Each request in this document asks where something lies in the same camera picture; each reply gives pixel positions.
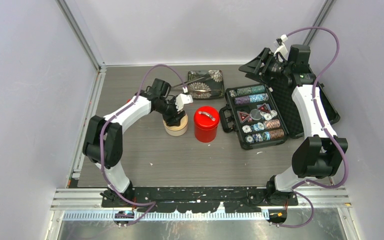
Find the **beige round metal bowl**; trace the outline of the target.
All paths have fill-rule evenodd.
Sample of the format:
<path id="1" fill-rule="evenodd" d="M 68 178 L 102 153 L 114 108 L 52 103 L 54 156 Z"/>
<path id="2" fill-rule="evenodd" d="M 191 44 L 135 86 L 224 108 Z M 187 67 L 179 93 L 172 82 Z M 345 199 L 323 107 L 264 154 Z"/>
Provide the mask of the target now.
<path id="1" fill-rule="evenodd" d="M 186 114 L 184 117 L 181 118 L 180 120 L 180 125 L 179 126 L 168 126 L 168 124 L 163 120 L 163 125 L 165 131 L 170 135 L 174 137 L 179 137 L 183 134 L 186 133 L 188 130 L 188 115 Z"/>

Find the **red round lid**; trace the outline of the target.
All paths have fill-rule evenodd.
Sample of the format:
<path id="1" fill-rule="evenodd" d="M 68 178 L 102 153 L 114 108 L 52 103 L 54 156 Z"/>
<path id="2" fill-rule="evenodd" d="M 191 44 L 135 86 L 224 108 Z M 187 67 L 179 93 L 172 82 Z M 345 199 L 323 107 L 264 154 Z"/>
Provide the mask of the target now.
<path id="1" fill-rule="evenodd" d="M 219 112 L 212 106 L 199 107 L 195 111 L 193 121 L 200 129 L 211 130 L 220 122 Z"/>

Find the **red cylindrical container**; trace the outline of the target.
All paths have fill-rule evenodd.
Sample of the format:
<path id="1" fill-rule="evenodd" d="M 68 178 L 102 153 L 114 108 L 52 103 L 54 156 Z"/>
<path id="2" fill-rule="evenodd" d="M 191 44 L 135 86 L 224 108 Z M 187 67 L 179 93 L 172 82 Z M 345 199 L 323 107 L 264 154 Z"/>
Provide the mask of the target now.
<path id="1" fill-rule="evenodd" d="M 217 136 L 218 126 L 202 127 L 200 125 L 194 125 L 194 136 L 195 138 L 202 143 L 210 143 Z"/>

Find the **metal tongs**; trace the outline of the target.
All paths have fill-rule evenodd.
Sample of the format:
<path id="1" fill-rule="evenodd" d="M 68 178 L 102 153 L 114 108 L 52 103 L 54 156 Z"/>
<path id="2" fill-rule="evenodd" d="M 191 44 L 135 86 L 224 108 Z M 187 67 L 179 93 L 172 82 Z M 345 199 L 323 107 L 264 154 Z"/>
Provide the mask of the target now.
<path id="1" fill-rule="evenodd" d="M 191 78 L 188 79 L 185 84 L 178 84 L 171 87 L 172 91 L 183 91 L 187 90 L 188 92 L 200 92 L 206 93 L 210 92 L 218 82 L 213 76 L 209 73 L 202 75 L 191 75 Z"/>

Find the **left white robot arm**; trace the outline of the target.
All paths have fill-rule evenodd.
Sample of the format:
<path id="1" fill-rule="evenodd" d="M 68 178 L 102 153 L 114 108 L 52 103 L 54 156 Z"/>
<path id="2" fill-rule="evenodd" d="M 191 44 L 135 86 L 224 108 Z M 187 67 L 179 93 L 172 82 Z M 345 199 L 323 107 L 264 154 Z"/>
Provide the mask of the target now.
<path id="1" fill-rule="evenodd" d="M 113 113 L 104 117 L 95 115 L 88 123 L 82 153 L 100 170 L 114 200 L 121 207 L 133 202 L 133 184 L 127 177 L 121 158 L 125 131 L 142 117 L 152 112 L 162 115 L 167 127 L 180 127 L 186 120 L 185 105 L 193 103 L 187 87 L 176 96 L 170 96 L 171 85 L 156 78 L 151 86 L 140 90 Z"/>

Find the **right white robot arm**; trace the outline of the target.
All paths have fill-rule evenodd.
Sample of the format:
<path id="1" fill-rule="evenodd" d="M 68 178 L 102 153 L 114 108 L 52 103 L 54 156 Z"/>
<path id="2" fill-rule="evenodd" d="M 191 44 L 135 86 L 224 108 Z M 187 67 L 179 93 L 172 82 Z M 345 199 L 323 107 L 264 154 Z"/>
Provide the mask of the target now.
<path id="1" fill-rule="evenodd" d="M 271 205 L 279 205 L 303 184 L 320 186 L 318 179 L 334 176 L 341 164 L 348 166 L 345 157 L 348 142 L 338 137 L 329 122 L 318 78 L 309 65 L 310 55 L 308 45 L 291 45 L 287 59 L 280 51 L 272 52 L 266 47 L 253 60 L 239 67 L 239 71 L 254 81 L 287 81 L 293 88 L 291 100 L 303 127 L 304 141 L 292 155 L 291 166 L 272 176 L 266 184 L 265 198 Z"/>

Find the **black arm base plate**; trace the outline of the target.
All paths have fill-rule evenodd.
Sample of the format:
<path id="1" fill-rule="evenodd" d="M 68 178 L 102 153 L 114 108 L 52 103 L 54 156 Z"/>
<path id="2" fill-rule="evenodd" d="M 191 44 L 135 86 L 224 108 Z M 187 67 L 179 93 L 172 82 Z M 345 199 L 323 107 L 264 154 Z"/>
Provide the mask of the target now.
<path id="1" fill-rule="evenodd" d="M 259 207 L 297 206 L 293 193 L 268 193 L 261 186 L 134 187 L 124 193 L 133 209 L 144 213 L 255 213 Z"/>

